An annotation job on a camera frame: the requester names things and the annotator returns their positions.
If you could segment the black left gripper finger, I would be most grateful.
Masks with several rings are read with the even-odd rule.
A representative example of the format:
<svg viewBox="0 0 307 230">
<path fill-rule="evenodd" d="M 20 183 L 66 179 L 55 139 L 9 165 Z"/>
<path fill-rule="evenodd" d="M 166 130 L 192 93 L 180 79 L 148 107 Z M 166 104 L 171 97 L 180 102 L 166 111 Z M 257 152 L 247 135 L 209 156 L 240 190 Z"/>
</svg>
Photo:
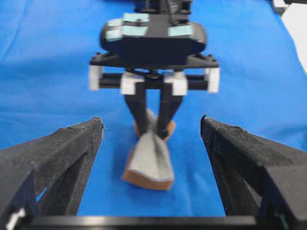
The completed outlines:
<svg viewBox="0 0 307 230">
<path fill-rule="evenodd" d="M 141 137 L 148 131 L 149 125 L 146 108 L 146 90 L 144 87 L 136 87 L 134 94 L 125 94 L 124 98 L 135 120 L 137 135 Z"/>
<path fill-rule="evenodd" d="M 161 139 L 168 136 L 168 124 L 181 105 L 182 95 L 173 95 L 172 87 L 163 87 L 160 93 L 160 107 L 157 120 L 157 134 Z"/>
<path fill-rule="evenodd" d="M 0 152 L 0 227 L 29 216 L 75 216 L 103 137 L 99 117 Z"/>
</svg>

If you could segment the white upper gripper body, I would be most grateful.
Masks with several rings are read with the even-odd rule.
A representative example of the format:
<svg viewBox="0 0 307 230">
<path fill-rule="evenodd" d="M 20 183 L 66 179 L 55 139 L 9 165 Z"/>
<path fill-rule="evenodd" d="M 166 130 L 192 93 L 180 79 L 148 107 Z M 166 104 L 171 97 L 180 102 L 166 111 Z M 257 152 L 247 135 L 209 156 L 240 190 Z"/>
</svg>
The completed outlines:
<svg viewBox="0 0 307 230">
<path fill-rule="evenodd" d="M 146 89 L 171 85 L 172 95 L 186 95 L 189 90 L 217 93 L 220 65 L 212 55 L 194 54 L 182 60 L 151 57 L 124 60 L 116 54 L 96 54 L 89 65 L 89 89 L 119 88 L 122 94 L 133 95 L 136 84 Z"/>
</svg>

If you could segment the black left gripper hidden finger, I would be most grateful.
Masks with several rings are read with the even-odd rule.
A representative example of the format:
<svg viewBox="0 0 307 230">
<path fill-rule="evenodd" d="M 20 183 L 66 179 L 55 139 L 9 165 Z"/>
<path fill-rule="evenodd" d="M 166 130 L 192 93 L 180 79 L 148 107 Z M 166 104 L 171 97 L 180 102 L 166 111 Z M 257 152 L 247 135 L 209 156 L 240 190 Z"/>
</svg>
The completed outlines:
<svg viewBox="0 0 307 230">
<path fill-rule="evenodd" d="M 201 138 L 228 216 L 307 219 L 307 154 L 238 126 L 201 118 Z"/>
</svg>

